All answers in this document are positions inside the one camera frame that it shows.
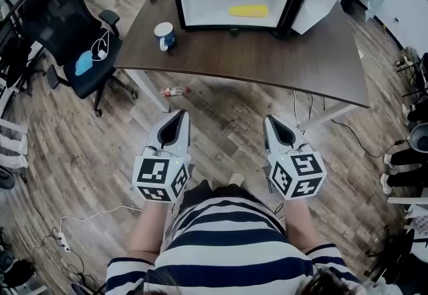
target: blue and white mug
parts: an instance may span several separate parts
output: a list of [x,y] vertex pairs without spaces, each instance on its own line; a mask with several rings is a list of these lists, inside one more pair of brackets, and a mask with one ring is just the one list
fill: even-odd
[[159,42],[160,49],[165,52],[175,43],[174,27],[171,23],[160,23],[154,28],[154,34]]

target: table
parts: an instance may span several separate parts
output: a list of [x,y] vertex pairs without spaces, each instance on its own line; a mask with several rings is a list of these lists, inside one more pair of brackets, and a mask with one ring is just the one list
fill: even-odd
[[[162,52],[153,29],[174,25],[177,46]],[[339,116],[355,106],[369,107],[366,80],[354,37],[339,4],[304,35],[278,40],[267,31],[184,31],[175,0],[145,2],[136,16],[114,64],[126,70],[164,112],[168,102],[144,70],[182,72],[231,78],[298,90],[339,100],[302,122],[299,129]]]

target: wooden floor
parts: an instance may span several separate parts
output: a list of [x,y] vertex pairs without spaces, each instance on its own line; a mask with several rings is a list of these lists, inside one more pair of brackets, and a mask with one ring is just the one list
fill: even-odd
[[[105,8],[117,11],[125,35],[145,0],[86,1],[94,14]],[[398,52],[382,27],[351,17],[349,22],[359,50],[391,65]],[[41,64],[47,68],[50,62],[48,58]],[[371,109],[357,108],[338,120],[353,127],[362,144],[377,154],[408,135],[399,112],[401,94],[407,89],[389,67],[368,57],[362,63]],[[246,185],[275,209],[281,199],[268,193],[261,170],[266,165],[262,121],[272,113],[294,122],[292,92],[203,76],[156,72],[149,76],[159,88],[192,89],[170,99],[173,108],[191,115],[190,154],[195,163],[191,182],[208,178],[225,184],[233,173],[242,173]],[[124,74],[120,78],[130,82]],[[19,94],[12,103],[7,117],[29,125],[28,187],[18,182],[13,190],[0,192],[0,225],[20,258],[31,259],[33,248],[53,227],[59,228],[62,216],[88,217],[118,205],[143,204],[130,183],[134,157],[141,153],[148,130],[164,114],[142,92],[132,101],[114,86],[104,92],[102,118],[95,117],[93,100],[93,96],[80,100],[65,86],[50,90],[47,80],[36,76],[33,97]],[[307,95],[298,92],[298,120],[308,117],[308,108]],[[315,96],[313,112],[321,110],[322,99]],[[386,224],[393,230],[403,226],[403,208],[387,204],[379,185],[385,166],[381,159],[370,158],[346,128],[327,122],[308,130],[305,137],[320,151],[328,171],[319,194],[308,201],[316,226],[362,276],[372,264],[365,251],[381,246]],[[48,227],[31,204],[29,192]],[[110,258],[124,253],[137,215],[120,209],[86,222],[64,221],[63,232],[83,258],[85,274],[93,275],[97,283],[104,281]],[[54,294],[70,293],[70,282],[60,270],[68,263],[81,268],[79,259],[52,239],[35,251],[37,271]]]

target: yellow sponge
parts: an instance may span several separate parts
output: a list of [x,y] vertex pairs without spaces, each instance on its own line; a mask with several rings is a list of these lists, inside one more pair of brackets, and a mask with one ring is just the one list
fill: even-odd
[[269,11],[266,5],[244,5],[230,7],[229,13],[238,17],[263,18],[268,15]]

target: striped shirt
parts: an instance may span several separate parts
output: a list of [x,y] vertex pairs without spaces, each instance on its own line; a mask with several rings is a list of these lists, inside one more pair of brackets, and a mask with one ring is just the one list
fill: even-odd
[[303,254],[289,243],[268,208],[247,199],[214,198],[185,209],[175,219],[169,238],[154,265],[114,258],[108,264],[107,295],[135,290],[294,295],[319,269],[330,270],[351,288],[361,288],[334,244]]

